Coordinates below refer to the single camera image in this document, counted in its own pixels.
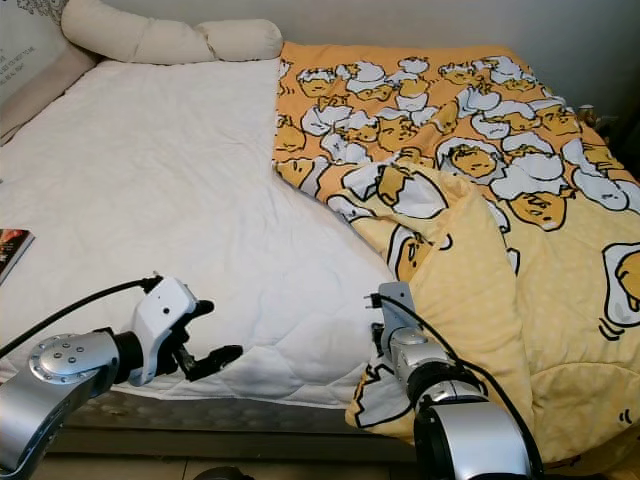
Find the black cable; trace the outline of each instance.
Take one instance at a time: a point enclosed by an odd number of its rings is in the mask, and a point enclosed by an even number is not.
[[[407,307],[405,304],[403,304],[402,302],[399,302],[395,298],[388,297],[387,295],[382,295],[382,294],[378,294],[378,296],[380,297],[381,300],[384,300],[385,302],[391,303],[392,305],[395,305],[396,307],[402,309],[405,313],[411,315],[420,325],[422,325],[424,328],[429,330],[429,333],[431,333],[431,335],[436,337],[436,340],[438,340],[438,342],[440,342],[440,344],[445,348],[445,350],[447,350],[447,353],[449,354],[449,356],[456,363],[460,361],[460,357],[458,357],[458,354],[453,349],[453,347],[451,345],[449,345],[449,343],[444,339],[444,337],[442,335],[440,335],[440,333],[438,333],[438,331],[435,328],[433,328],[422,317],[420,317],[420,315],[418,315],[416,312],[414,312],[409,307]]]
[[[476,365],[475,363],[471,363],[467,360],[459,360],[459,362],[460,362],[460,365],[480,373],[483,377],[485,377],[489,381],[489,383],[496,390],[496,392],[498,392],[498,395],[500,395],[500,398],[504,402],[505,406],[511,413],[511,416],[518,424],[518,428],[520,428],[520,431],[522,432],[522,437],[525,442],[525,446],[527,447],[529,459],[531,460],[531,469],[532,469],[531,473],[533,475],[533,478],[537,478],[537,479],[543,478],[544,466],[542,464],[542,458],[540,457],[540,452],[538,451],[538,447],[536,446],[535,439],[533,438],[533,435],[531,434],[529,427],[527,427],[526,422],[520,415],[520,412],[518,412],[518,409],[516,408],[516,406],[513,404],[513,402],[507,395],[507,392],[504,391],[504,389],[500,386],[500,384],[494,378],[494,376],[491,375],[484,368]]]
[[[113,287],[109,287],[99,292],[96,292],[92,295],[89,295],[88,297],[85,297],[82,300],[78,300],[77,302],[72,303],[71,305],[64,307],[62,310],[59,310],[53,315],[50,315],[49,317],[45,318],[42,322],[31,327],[22,335],[20,335],[17,338],[14,338],[9,343],[7,343],[4,347],[0,348],[0,358],[4,358],[5,355],[7,355],[9,352],[19,347],[20,345],[22,345],[29,338],[33,337],[36,333],[44,330],[49,325],[60,320],[62,317],[69,315],[74,310],[77,310],[78,308],[83,307],[88,303],[95,302],[96,300],[102,297],[106,297],[107,295],[112,295],[114,293],[120,292],[122,290],[127,290],[133,287],[142,287],[144,291],[148,293],[160,282],[160,280],[162,280],[162,277],[157,276],[152,278],[142,278],[140,280],[134,280],[132,282],[121,283],[119,285],[115,285]]]

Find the pillow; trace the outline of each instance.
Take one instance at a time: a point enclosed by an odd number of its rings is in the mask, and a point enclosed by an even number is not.
[[[95,65],[62,34],[61,11],[62,2],[0,2],[0,145]]]
[[[121,62],[266,60],[282,48],[278,27],[267,20],[206,22],[192,28],[123,12],[100,0],[69,0],[62,30],[73,43]]]

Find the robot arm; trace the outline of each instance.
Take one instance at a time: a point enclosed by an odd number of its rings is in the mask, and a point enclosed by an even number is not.
[[[379,347],[415,410],[421,478],[539,480],[542,463],[524,421],[517,411],[512,413],[521,423],[489,401],[465,368],[472,364],[460,360],[442,337],[438,335],[448,351],[424,335],[419,317],[409,314],[414,311],[409,286],[383,284],[372,303],[384,315]]]
[[[138,304],[127,331],[56,335],[37,345],[28,364],[0,387],[0,479],[28,479],[69,415],[113,384],[149,383],[178,366],[194,381],[242,354],[225,346],[196,361],[185,327],[213,310],[175,278],[162,279]]]

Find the floor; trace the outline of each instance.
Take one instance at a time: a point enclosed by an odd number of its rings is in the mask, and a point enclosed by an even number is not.
[[[220,462],[203,459],[52,455],[32,480],[193,480],[204,470],[234,465],[256,480],[417,480],[412,465]]]

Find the mattress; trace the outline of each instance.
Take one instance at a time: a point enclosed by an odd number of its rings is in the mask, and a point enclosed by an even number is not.
[[[35,241],[0,287],[6,343],[97,290],[178,277],[215,311],[195,320],[197,358],[245,354],[218,375],[180,372],[120,392],[344,407],[370,356],[363,296],[389,281],[344,221],[271,171],[279,61],[179,66],[103,62],[1,150],[0,225]],[[140,291],[65,317],[34,343],[130,320]]]

